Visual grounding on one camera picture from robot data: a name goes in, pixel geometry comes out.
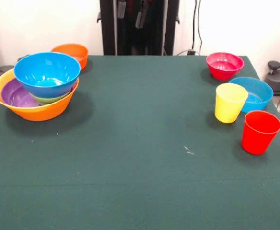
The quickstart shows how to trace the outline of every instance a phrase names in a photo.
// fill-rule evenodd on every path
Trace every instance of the blue bowl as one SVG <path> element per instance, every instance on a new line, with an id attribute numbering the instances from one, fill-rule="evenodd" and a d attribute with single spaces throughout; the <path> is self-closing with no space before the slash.
<path id="1" fill-rule="evenodd" d="M 253 110 L 263 110 L 273 97 L 272 88 L 256 78 L 239 77 L 230 80 L 230 83 L 241 85 L 248 91 L 249 96 L 241 110 L 245 113 Z"/>
<path id="2" fill-rule="evenodd" d="M 32 95 L 42 98 L 68 93 L 80 71 L 80 64 L 75 58 L 54 52 L 29 55 L 14 67 L 14 75 L 22 86 Z"/>

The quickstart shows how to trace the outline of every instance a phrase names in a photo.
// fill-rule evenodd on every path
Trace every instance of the cup rim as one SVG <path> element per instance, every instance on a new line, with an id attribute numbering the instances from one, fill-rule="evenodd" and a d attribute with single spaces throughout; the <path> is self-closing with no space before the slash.
<path id="1" fill-rule="evenodd" d="M 220 87 L 223 86 L 223 85 L 235 85 L 235 86 L 238 86 L 239 88 L 241 88 L 241 89 L 246 93 L 246 97 L 245 97 L 244 99 L 241 99 L 241 100 L 228 100 L 228 99 L 222 97 L 222 96 L 218 93 L 218 89 L 220 90 Z M 217 94 L 219 97 L 221 97 L 223 100 L 226 100 L 226 101 L 228 101 L 228 102 L 234 102 L 234 103 L 239 103 L 239 102 L 246 101 L 247 98 L 248 98 L 248 96 L 249 96 L 248 91 L 247 91 L 244 87 L 242 87 L 241 85 L 238 85 L 238 84 L 234 84 L 234 83 L 223 83 L 223 84 L 218 85 L 217 88 L 216 88 L 216 94 Z"/>
<path id="2" fill-rule="evenodd" d="M 278 117 L 275 116 L 274 114 L 269 113 L 269 112 L 267 112 L 267 111 L 262 111 L 262 110 L 253 110 L 253 111 L 248 112 L 248 113 L 245 115 L 245 123 L 247 124 L 248 127 L 250 127 L 250 129 L 256 131 L 257 133 L 261 133 L 261 134 L 275 134 L 275 133 L 278 133 L 278 132 L 280 131 L 280 127 L 279 127 L 279 129 L 278 129 L 277 131 L 275 131 L 275 132 L 270 132 L 270 133 L 261 132 L 261 131 L 258 131 L 258 130 L 256 130 L 256 129 L 254 129 L 254 128 L 251 127 L 251 126 L 248 124 L 248 122 L 246 121 L 247 116 L 250 115 L 251 113 L 264 113 L 264 114 L 270 115 L 270 116 L 274 117 L 274 118 L 279 122 L 279 125 L 280 125 L 280 120 L 279 120 Z"/>

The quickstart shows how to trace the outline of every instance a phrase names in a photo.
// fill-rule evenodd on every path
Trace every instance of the plastic bowl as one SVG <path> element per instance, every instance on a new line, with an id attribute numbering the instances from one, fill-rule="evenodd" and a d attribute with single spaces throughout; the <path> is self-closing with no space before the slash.
<path id="1" fill-rule="evenodd" d="M 263 110 L 273 97 L 272 88 L 265 82 L 251 77 L 239 77 L 230 80 L 230 83 L 241 85 L 248 91 L 248 98 L 242 112 Z"/>
<path id="2" fill-rule="evenodd" d="M 42 98 L 42 97 L 36 97 L 34 95 L 32 95 L 31 93 L 29 93 L 36 101 L 40 102 L 40 104 L 51 104 L 54 103 L 56 101 L 59 101 L 61 98 L 64 98 L 66 95 L 68 95 L 70 93 L 67 92 L 65 95 L 60 96 L 60 97 L 55 97 L 55 98 Z"/>
<path id="3" fill-rule="evenodd" d="M 81 71 L 73 57 L 54 53 L 37 53 L 24 57 L 16 63 L 14 74 L 32 95 L 55 98 L 68 93 Z"/>
<path id="4" fill-rule="evenodd" d="M 72 56 L 78 60 L 81 70 L 84 69 L 88 62 L 89 51 L 86 47 L 79 44 L 63 44 L 51 50 L 52 52 L 63 53 Z"/>
<path id="5" fill-rule="evenodd" d="M 214 53 L 206 57 L 206 63 L 215 79 L 226 81 L 244 66 L 244 61 L 234 54 Z"/>
<path id="6" fill-rule="evenodd" d="M 64 98 L 52 104 L 47 104 L 47 105 L 42 105 L 39 107 L 32 107 L 32 108 L 20 108 L 20 107 L 8 105 L 4 103 L 3 100 L 1 99 L 2 89 L 9 81 L 11 81 L 14 78 L 15 76 L 13 73 L 13 69 L 5 72 L 0 76 L 0 103 L 6 106 L 7 108 L 9 108 L 10 110 L 12 110 L 13 112 L 15 112 L 20 117 L 29 121 L 46 121 L 60 115 L 67 108 L 79 83 L 79 80 L 77 79 L 75 85 L 73 86 L 72 92 L 69 93 Z"/>
<path id="7" fill-rule="evenodd" d="M 24 89 L 20 82 L 14 78 L 9 81 L 1 91 L 2 100 L 15 107 L 37 107 L 39 102 Z"/>

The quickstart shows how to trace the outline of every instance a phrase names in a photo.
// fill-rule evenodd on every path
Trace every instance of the cup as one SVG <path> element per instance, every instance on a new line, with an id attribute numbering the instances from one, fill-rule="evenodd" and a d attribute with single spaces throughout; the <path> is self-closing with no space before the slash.
<path id="1" fill-rule="evenodd" d="M 273 114 L 254 110 L 245 115 L 242 148 L 250 154 L 263 154 L 280 131 L 280 120 Z"/>
<path id="2" fill-rule="evenodd" d="M 216 118 L 223 123 L 234 122 L 247 97 L 247 90 L 240 85 L 233 83 L 219 85 L 216 89 Z"/>

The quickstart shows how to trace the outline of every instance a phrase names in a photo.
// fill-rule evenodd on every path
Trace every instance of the pink bowl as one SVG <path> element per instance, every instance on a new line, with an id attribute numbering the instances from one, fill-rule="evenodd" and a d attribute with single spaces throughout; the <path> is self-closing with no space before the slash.
<path id="1" fill-rule="evenodd" d="M 244 61 L 229 53 L 213 53 L 207 56 L 206 63 L 215 79 L 226 81 L 244 66 Z"/>

